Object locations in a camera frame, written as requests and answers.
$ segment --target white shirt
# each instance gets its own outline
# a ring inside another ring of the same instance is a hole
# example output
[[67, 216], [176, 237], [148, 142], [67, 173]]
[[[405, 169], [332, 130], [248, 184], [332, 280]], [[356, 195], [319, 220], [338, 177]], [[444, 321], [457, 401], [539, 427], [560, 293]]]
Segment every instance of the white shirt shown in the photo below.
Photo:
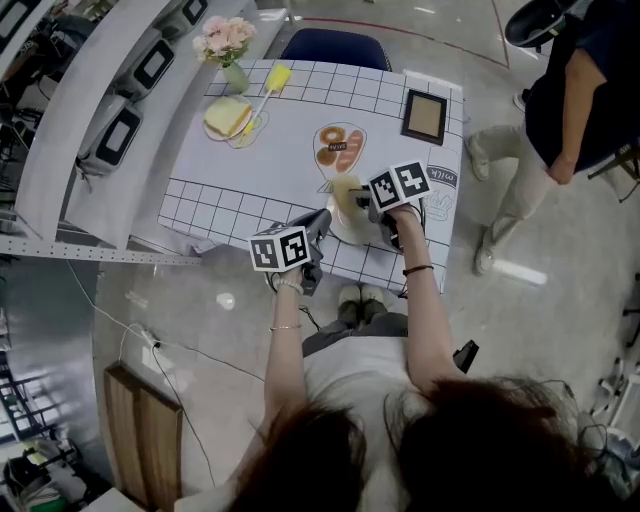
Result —
[[[403, 510], [406, 495], [400, 485], [395, 453], [385, 424], [399, 399], [414, 410], [424, 410], [406, 370], [405, 338], [345, 338], [304, 360], [309, 400], [336, 408], [350, 407], [363, 430], [367, 453], [363, 467], [364, 490], [359, 510]], [[236, 482], [176, 502], [176, 512], [226, 509], [233, 501]]]

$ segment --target sneaker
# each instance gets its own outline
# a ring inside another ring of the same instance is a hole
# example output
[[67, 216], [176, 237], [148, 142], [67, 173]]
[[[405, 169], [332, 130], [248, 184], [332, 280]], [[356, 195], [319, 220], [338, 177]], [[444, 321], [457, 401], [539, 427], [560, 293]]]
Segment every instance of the sneaker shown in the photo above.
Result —
[[520, 110], [522, 110], [522, 112], [524, 113], [525, 101], [524, 101], [524, 98], [522, 97], [522, 94], [514, 94], [513, 95], [513, 104], [516, 107], [518, 107]]
[[382, 288], [378, 288], [377, 286], [365, 284], [362, 287], [361, 296], [363, 304], [370, 300], [375, 300], [384, 305], [384, 292], [382, 291]]
[[487, 181], [489, 179], [489, 159], [486, 153], [478, 144], [475, 135], [464, 139], [464, 147], [467, 148], [469, 158], [471, 159], [471, 170], [478, 181]]
[[354, 284], [344, 286], [342, 290], [340, 290], [340, 296], [338, 298], [338, 308], [345, 302], [355, 302], [356, 304], [358, 304], [360, 300], [360, 288], [358, 288]]
[[480, 244], [480, 247], [478, 247], [478, 250], [476, 251], [476, 257], [474, 260], [474, 272], [477, 275], [482, 276], [491, 270], [493, 263], [493, 252], [487, 249], [484, 244]]

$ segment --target red line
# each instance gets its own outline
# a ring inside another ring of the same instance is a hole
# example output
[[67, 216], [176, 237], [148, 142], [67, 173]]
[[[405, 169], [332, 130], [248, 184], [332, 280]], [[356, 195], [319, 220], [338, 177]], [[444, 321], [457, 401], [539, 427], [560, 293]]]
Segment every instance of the red line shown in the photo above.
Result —
[[[431, 36], [425, 36], [424, 34], [420, 34], [418, 32], [412, 32], [411, 30], [404, 30], [402, 28], [395, 28], [395, 27], [387, 27], [386, 25], [377, 25], [375, 23], [365, 23], [363, 21], [350, 21], [350, 20], [336, 20], [333, 18], [307, 18], [307, 17], [303, 17], [302, 18], [305, 21], [326, 21], [326, 22], [331, 22], [331, 23], [348, 23], [350, 25], [361, 25], [364, 27], [373, 27], [373, 28], [381, 28], [384, 30], [392, 30], [393, 32], [400, 32], [401, 34], [407, 34], [410, 36], [418, 36], [418, 37], [422, 37], [424, 39], [428, 39], [429, 41], [433, 41], [434, 43], [439, 43], [439, 44], [444, 44], [445, 46], [449, 46], [451, 48], [455, 48], [456, 50], [460, 50], [462, 52], [468, 53], [470, 55], [473, 55], [475, 57], [479, 57], [481, 59], [484, 60], [488, 60], [489, 62], [493, 62], [494, 64], [497, 64], [498, 66], [502, 66], [503, 68], [507, 68], [509, 69], [509, 59], [507, 58], [507, 64], [505, 64], [504, 62], [499, 62], [497, 60], [492, 59], [491, 57], [487, 57], [486, 55], [482, 55], [480, 53], [476, 53], [476, 52], [472, 52], [471, 50], [467, 50], [466, 48], [463, 48], [462, 46], [458, 46], [456, 44], [452, 44], [452, 43], [447, 43], [446, 41], [439, 41]], [[505, 57], [507, 56], [507, 49], [505, 47]]]
[[496, 1], [491, 0], [493, 4], [493, 12], [496, 13], [496, 20], [498, 20], [498, 28], [500, 29], [500, 35], [502, 36], [502, 49], [504, 50], [504, 60], [507, 63], [507, 69], [511, 69], [509, 65], [509, 52], [507, 52], [507, 38], [504, 35], [504, 30], [502, 30], [502, 22], [500, 21], [500, 15], [498, 14], [498, 7], [496, 6]]

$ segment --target beige pants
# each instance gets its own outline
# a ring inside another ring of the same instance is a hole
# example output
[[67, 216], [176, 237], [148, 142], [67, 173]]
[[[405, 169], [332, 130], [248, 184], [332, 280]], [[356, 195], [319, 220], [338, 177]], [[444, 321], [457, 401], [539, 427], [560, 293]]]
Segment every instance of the beige pants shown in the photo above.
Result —
[[531, 145], [524, 125], [494, 126], [476, 133], [473, 138], [489, 162], [507, 157], [519, 160], [496, 220], [482, 241], [484, 248], [493, 252], [499, 250], [518, 225], [536, 211], [555, 181], [547, 174], [547, 165]]

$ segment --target dark hair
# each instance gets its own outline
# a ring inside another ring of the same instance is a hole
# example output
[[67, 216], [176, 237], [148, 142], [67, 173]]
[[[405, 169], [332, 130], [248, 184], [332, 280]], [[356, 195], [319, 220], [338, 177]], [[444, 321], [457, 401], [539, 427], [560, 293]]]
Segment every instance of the dark hair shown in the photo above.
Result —
[[559, 399], [544, 386], [443, 380], [426, 399], [426, 414], [399, 413], [404, 428], [396, 451], [407, 511], [443, 503], [459, 510], [598, 510], [619, 503], [606, 479], [590, 470], [589, 453], [569, 441]]
[[366, 442], [347, 412], [311, 404], [276, 418], [229, 510], [354, 511]]

